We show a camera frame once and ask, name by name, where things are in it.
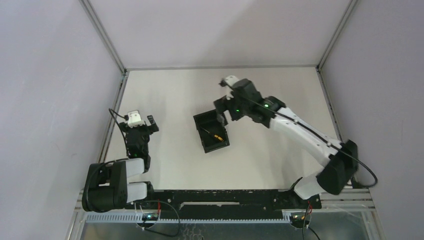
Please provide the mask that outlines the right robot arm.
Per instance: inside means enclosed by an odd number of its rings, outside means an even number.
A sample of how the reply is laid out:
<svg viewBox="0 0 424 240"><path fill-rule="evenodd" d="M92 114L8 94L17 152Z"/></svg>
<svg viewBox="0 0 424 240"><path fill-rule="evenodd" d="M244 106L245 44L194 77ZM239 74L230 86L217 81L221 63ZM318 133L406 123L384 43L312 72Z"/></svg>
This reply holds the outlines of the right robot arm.
<svg viewBox="0 0 424 240"><path fill-rule="evenodd" d="M289 203L293 207L302 208L311 197L324 192L339 195L358 171L358 146L355 142L342 142L318 131L278 98L263 98L254 83L246 78L230 75L219 84L228 88L227 94L213 103L223 125L227 124L225 112L229 112L232 121L249 117L253 122L282 133L303 146L323 167L321 171L301 177L293 184L289 194Z"/></svg>

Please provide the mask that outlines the yellow black handled screwdriver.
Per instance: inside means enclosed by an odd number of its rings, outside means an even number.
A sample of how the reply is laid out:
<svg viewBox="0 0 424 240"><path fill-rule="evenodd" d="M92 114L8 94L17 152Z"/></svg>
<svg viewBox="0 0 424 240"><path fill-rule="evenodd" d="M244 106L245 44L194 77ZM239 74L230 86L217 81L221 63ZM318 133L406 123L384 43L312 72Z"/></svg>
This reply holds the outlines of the yellow black handled screwdriver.
<svg viewBox="0 0 424 240"><path fill-rule="evenodd" d="M201 129L204 132L206 132L215 141L217 141L217 142L223 142L224 141L224 139L221 136L219 136L218 134L216 134L214 132L210 132L209 130L207 130L207 129L203 128L203 127L201 127Z"/></svg>

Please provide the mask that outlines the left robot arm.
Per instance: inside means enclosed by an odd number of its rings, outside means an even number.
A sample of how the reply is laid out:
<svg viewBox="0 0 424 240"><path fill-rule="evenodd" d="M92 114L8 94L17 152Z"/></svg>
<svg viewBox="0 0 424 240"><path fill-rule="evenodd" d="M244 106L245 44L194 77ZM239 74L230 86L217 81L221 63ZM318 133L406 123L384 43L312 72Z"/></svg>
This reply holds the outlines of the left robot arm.
<svg viewBox="0 0 424 240"><path fill-rule="evenodd" d="M149 124L129 117L119 127L124 134L128 156L89 166L82 194L82 207L86 212L105 213L123 209L137 201L149 209L156 203L157 196L149 181L131 182L130 177L145 174L151 165L148 143L150 136L159 131L152 115Z"/></svg>

